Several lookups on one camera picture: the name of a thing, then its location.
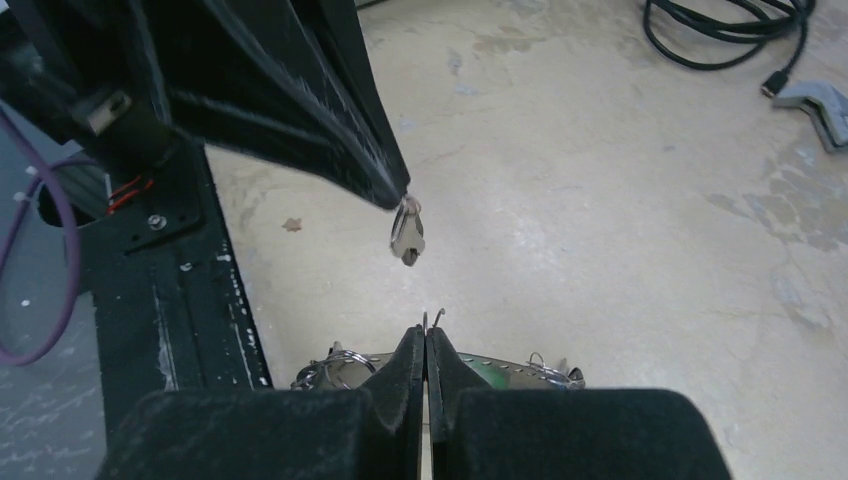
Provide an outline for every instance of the coiled black cable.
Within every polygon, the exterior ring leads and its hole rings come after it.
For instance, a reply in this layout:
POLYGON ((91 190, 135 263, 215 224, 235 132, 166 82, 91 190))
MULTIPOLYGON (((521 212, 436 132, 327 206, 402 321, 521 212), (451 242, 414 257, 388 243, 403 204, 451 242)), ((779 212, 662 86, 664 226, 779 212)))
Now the coiled black cable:
POLYGON ((788 82, 789 74, 798 63, 798 59, 801 58, 801 54, 807 44, 807 22, 816 9, 816 0, 789 0, 789 4, 778 0, 759 0, 763 4, 785 14, 776 18, 770 17, 762 8, 750 0, 727 1, 744 8, 757 17, 757 20, 726 23, 674 3, 671 0, 646 0, 642 15, 642 28, 645 30, 645 35, 648 37, 651 45, 664 57, 684 67, 701 71, 715 71, 735 67, 760 53, 768 42, 785 38, 797 30, 799 32, 798 43, 795 51, 792 53, 792 57, 786 63, 786 66, 774 72, 761 87, 765 95, 769 97, 776 95, 788 82), (685 58, 672 52, 654 34, 651 22, 652 7, 664 10, 681 25, 710 38, 739 45, 752 45, 752 47, 734 59, 718 63, 696 62, 685 58))

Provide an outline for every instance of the brown spot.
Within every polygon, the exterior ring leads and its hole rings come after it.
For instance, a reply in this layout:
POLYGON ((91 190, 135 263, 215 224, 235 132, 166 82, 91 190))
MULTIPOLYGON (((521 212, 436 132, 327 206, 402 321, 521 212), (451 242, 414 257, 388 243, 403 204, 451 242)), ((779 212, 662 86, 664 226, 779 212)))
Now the brown spot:
POLYGON ((301 226, 302 222, 303 220, 300 218, 290 218, 283 224, 283 228, 285 228, 287 232, 297 232, 303 228, 301 226))

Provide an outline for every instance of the gray surface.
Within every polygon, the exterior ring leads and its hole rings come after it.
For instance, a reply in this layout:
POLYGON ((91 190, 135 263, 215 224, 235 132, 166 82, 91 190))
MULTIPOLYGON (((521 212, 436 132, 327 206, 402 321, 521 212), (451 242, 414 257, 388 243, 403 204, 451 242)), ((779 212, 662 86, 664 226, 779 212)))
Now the gray surface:
MULTIPOLYGON (((19 120, 48 161, 77 151, 59 147, 19 120)), ((7 234, 27 163, 0 133, 0 232, 7 234)), ((0 342, 17 353, 47 337, 65 295, 61 230, 31 212, 0 279, 0 342)), ((0 478, 92 478, 105 454, 105 428, 94 307, 77 299, 64 337, 27 367, 0 367, 0 478)))

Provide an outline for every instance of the beige surface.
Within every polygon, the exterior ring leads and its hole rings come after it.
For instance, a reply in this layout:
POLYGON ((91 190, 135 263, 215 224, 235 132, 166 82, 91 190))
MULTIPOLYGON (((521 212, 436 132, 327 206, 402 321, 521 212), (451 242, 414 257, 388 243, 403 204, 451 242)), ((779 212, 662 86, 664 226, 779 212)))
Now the beige surface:
MULTIPOLYGON (((392 0, 362 23, 424 205, 415 268, 391 215, 211 154, 277 385, 443 306, 460 350, 685 393, 737 478, 848 478, 848 158, 757 92, 791 43, 683 71, 633 0, 392 0)), ((846 28, 848 2, 822 2, 796 80, 848 92, 846 28)))

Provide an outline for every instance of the hanging key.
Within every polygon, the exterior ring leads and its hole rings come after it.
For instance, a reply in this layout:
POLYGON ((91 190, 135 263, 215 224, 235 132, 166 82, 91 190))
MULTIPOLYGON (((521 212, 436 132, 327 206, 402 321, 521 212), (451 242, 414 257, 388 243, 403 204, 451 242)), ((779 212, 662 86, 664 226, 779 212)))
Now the hanging key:
POLYGON ((394 256, 411 267, 424 252, 424 225, 421 223, 421 204, 406 195, 400 202, 389 246, 394 256))

